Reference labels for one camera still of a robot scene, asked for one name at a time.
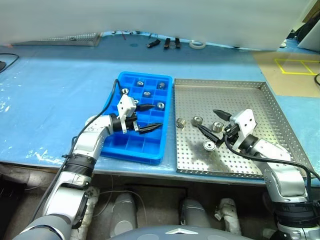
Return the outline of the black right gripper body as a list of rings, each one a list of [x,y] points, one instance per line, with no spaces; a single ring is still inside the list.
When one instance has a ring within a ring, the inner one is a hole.
[[[240,127],[237,123],[230,123],[224,128],[223,141],[228,149],[241,150],[241,140]]]

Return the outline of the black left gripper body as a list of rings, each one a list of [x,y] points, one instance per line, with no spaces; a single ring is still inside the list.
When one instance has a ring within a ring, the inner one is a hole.
[[[128,114],[124,120],[126,130],[139,132],[140,127],[138,126],[137,120],[138,120],[138,116],[135,111],[131,115]]]

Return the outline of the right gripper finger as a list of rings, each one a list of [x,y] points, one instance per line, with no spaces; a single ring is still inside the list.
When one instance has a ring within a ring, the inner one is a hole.
[[[198,124],[196,126],[200,132],[206,137],[208,138],[210,141],[214,142],[214,144],[216,145],[216,147],[220,147],[223,144],[223,140],[218,138],[215,134],[213,134],[211,132],[211,130],[209,128],[207,128],[204,125]]]
[[[232,115],[220,109],[214,109],[213,112],[222,120],[229,122]]]

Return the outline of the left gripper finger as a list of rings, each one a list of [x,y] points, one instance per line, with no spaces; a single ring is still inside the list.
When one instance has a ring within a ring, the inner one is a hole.
[[[151,110],[152,108],[154,108],[155,105],[154,104],[138,104],[136,106],[136,112],[145,112],[148,110]]]
[[[147,133],[150,133],[150,132],[157,130],[158,128],[160,128],[162,126],[163,126],[162,123],[151,123],[151,124],[148,124],[143,127],[138,126],[138,133],[140,135],[147,134]]]

